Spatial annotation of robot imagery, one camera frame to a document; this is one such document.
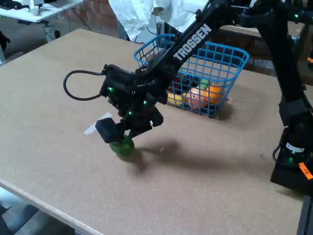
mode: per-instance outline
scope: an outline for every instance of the white table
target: white table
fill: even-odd
[[[21,10],[4,10],[0,8],[0,16],[7,16],[18,20],[29,21],[33,23],[39,23],[42,20],[48,20],[51,17],[69,9],[74,8],[83,3],[83,0],[58,0],[52,3],[45,3],[40,9],[39,14],[34,16],[30,13],[29,9],[23,8]],[[47,41],[51,41],[54,38],[54,30],[52,24],[48,24],[51,27],[44,27]],[[5,61],[3,51],[0,47],[0,65]]]

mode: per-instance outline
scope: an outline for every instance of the orange label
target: orange label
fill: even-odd
[[[313,179],[313,175],[311,174],[311,172],[307,169],[307,167],[304,165],[304,163],[299,163],[300,169],[302,170],[303,174],[305,175],[305,177],[308,178],[308,180]]]

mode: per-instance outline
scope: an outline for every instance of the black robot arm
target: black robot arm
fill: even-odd
[[[303,168],[313,170],[313,109],[305,96],[288,35],[288,21],[311,24],[313,12],[299,6],[294,8],[290,0],[287,5],[281,0],[258,0],[252,8],[234,6],[232,2],[239,1],[209,1],[203,10],[196,12],[196,20],[176,35],[175,43],[157,54],[146,67],[128,72],[105,65],[101,74],[106,79],[99,94],[109,98],[121,121],[115,124],[106,118],[98,121],[96,128],[106,143],[112,143],[123,141],[126,130],[130,130],[129,137],[133,138],[161,125],[163,117],[155,104],[166,104],[166,88],[183,63],[223,25],[256,27],[271,51],[282,92],[279,112],[285,130],[273,153],[276,165],[271,180],[313,195],[312,181],[303,173]]]

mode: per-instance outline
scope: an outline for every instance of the wire basket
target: wire basket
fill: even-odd
[[[174,34],[162,34],[134,53],[139,66],[174,44]],[[167,103],[213,118],[224,103],[249,54],[239,48],[206,42],[190,57],[167,88]]]

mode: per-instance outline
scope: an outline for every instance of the table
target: table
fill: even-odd
[[[18,20],[39,23],[42,20],[49,19],[66,9],[76,7],[82,3],[83,0],[57,0],[56,2],[45,3],[37,16],[32,15],[27,8],[23,8],[21,10],[4,10],[0,8],[0,15]]]
[[[76,30],[0,67],[0,187],[87,235],[296,234],[302,195],[269,181],[284,128],[275,77],[242,71],[221,120],[159,104],[164,123],[134,139],[133,163],[84,135],[117,111],[69,98],[65,74],[134,71],[139,46]],[[90,96],[102,82],[77,75],[68,88]]]
[[[288,22],[288,30],[289,34],[292,37],[298,37],[301,33],[302,28],[304,27],[304,24],[302,23],[294,23],[294,22]],[[225,25],[222,26],[221,29],[235,32],[235,33],[242,33],[254,37],[261,37],[259,31],[256,28],[244,28],[239,26],[233,26],[233,25]]]
[[[48,21],[49,18],[60,14],[62,11],[65,11],[69,8],[74,8],[83,3],[83,0],[58,0],[57,2],[45,3],[44,6],[40,9],[39,15],[34,16],[30,13],[27,8],[23,8],[21,10],[4,10],[0,8],[0,16],[7,16],[11,18],[15,18],[18,20],[39,23],[43,20]],[[44,31],[46,34],[46,39],[48,42],[54,38],[53,31],[53,23],[47,22],[46,27],[44,27]],[[5,57],[3,51],[0,47],[0,65],[5,61]]]
[[[304,42],[309,32],[309,27],[309,25],[305,25],[302,23],[297,24],[294,22],[288,22],[289,34],[294,41],[293,53],[296,60],[299,59]],[[225,25],[222,26],[221,29],[232,33],[249,35],[252,38],[261,38],[261,35],[256,28],[243,28],[239,26]]]

